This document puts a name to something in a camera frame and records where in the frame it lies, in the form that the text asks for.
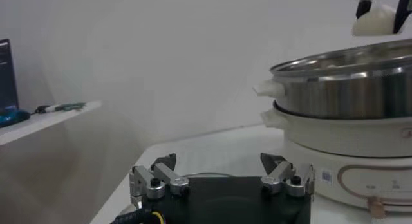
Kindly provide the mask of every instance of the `white shelf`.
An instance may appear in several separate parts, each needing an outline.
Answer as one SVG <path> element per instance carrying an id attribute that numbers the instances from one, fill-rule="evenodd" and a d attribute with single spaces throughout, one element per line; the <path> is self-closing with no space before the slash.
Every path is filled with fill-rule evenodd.
<path id="1" fill-rule="evenodd" d="M 88 111 L 99 108 L 101 102 L 88 102 L 81 110 L 57 111 L 46 114 L 35 114 L 29 120 L 0 129 L 0 146 L 24 136 L 38 132 L 70 118 L 76 117 Z"/>

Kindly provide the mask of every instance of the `monitor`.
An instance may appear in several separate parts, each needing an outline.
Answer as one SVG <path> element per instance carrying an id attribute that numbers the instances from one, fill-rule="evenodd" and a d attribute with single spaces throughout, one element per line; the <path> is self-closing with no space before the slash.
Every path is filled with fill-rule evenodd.
<path id="1" fill-rule="evenodd" d="M 19 109 L 12 49 L 8 39 L 0 40 L 0 111 Z"/>

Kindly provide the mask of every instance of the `white pot handle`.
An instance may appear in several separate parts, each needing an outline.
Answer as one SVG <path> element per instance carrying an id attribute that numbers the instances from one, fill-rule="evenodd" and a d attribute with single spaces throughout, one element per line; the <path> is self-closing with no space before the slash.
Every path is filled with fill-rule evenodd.
<path id="1" fill-rule="evenodd" d="M 275 112 L 274 109 L 260 114 L 266 127 L 286 130 L 290 127 L 290 122 L 286 117 Z"/>
<path id="2" fill-rule="evenodd" d="M 278 82 L 274 82 L 273 80 L 265 80 L 257 86 L 254 86 L 253 90 L 258 96 L 273 98 L 283 97 L 286 94 L 285 87 Z"/>

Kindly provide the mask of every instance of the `label sticker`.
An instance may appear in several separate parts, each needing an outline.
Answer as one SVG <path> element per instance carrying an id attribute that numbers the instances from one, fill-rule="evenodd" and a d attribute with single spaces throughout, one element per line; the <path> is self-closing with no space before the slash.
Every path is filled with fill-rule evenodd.
<path id="1" fill-rule="evenodd" d="M 326 169 L 321 169 L 321 181 L 328 185 L 333 185 L 333 172 Z"/>

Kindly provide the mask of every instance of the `metal bracket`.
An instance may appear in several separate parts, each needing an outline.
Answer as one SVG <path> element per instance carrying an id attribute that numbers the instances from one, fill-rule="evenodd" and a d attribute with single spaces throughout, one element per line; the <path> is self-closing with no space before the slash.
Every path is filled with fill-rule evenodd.
<path id="1" fill-rule="evenodd" d="M 295 174 L 295 170 L 290 162 L 281 162 L 268 176 L 262 177 L 262 192 L 273 195 L 281 192 L 284 179 L 289 179 Z"/>
<path id="2" fill-rule="evenodd" d="M 189 179 L 178 176 L 163 163 L 154 165 L 153 174 L 170 186 L 170 192 L 177 196 L 187 196 L 190 193 Z"/>
<path id="3" fill-rule="evenodd" d="M 129 172 L 131 203 L 138 206 L 139 197 L 146 195 L 155 200 L 165 195 L 165 183 L 155 178 L 144 166 L 133 167 Z"/>
<path id="4" fill-rule="evenodd" d="M 314 170 L 310 164 L 302 164 L 296 174 L 286 181 L 286 191 L 293 197 L 303 197 L 314 194 L 315 189 Z"/>

